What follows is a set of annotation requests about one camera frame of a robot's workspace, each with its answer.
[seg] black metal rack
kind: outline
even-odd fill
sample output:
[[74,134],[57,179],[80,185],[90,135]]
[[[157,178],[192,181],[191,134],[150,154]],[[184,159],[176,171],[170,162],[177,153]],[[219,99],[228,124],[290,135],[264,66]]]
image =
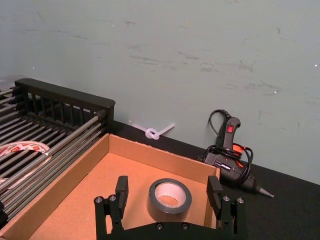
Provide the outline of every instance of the black metal rack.
[[45,154],[20,150],[0,156],[0,227],[111,131],[114,105],[108,98],[31,78],[0,92],[0,147],[21,141],[49,147]]

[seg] cardboard box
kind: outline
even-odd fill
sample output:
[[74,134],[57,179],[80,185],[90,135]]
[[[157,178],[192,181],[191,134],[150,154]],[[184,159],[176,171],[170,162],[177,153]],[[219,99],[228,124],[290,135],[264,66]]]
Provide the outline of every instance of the cardboard box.
[[[106,134],[55,179],[0,231],[6,240],[96,239],[94,198],[115,193],[118,176],[127,175],[129,195],[122,225],[130,229],[155,221],[147,211],[150,185],[162,178],[176,179],[191,192],[185,222],[215,226],[208,204],[208,176],[218,168]],[[107,232],[111,221],[107,217]]]

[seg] tape roll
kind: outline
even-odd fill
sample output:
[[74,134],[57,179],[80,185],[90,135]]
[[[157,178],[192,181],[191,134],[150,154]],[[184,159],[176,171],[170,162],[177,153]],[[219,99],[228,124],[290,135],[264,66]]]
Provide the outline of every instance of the tape roll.
[[[36,152],[44,154],[49,149],[50,149],[50,147],[48,147],[46,144],[41,143],[41,142],[37,142],[37,141],[17,141],[17,142],[11,142],[11,143],[8,143],[6,145],[0,146],[0,157],[5,156],[7,154],[15,153],[15,152],[18,152],[18,151],[24,151],[24,150],[36,151]],[[39,168],[41,168],[43,165],[45,165],[48,161],[50,161],[50,159],[51,159],[51,157],[48,157],[45,161],[43,161],[41,164],[39,164],[33,170],[28,172],[22,178],[20,178],[15,184],[11,185],[8,189],[10,190],[10,189],[15,188],[23,180],[28,178],[35,171],[37,171]],[[5,182],[7,179],[8,178],[0,178],[0,184]]]
[[163,178],[150,186],[147,210],[157,222],[181,222],[186,218],[191,202],[191,193],[182,182]]

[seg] glue gun label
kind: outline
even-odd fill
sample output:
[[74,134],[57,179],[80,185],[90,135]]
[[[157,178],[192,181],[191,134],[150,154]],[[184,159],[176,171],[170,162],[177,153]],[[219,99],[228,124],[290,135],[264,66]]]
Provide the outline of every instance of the glue gun label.
[[227,170],[229,172],[231,170],[231,167],[229,167],[228,165],[225,165],[224,163],[222,163],[222,162],[220,162],[218,160],[215,160],[214,165],[216,165],[218,168],[225,169],[225,170]]

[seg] wall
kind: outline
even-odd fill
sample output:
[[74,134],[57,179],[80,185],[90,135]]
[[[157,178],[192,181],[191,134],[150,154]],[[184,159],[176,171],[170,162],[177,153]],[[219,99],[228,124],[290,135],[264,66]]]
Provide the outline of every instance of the wall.
[[256,164],[320,184],[319,12],[319,0],[0,0],[0,81],[108,97],[116,120],[174,122],[167,136],[204,148],[210,112],[226,109]]

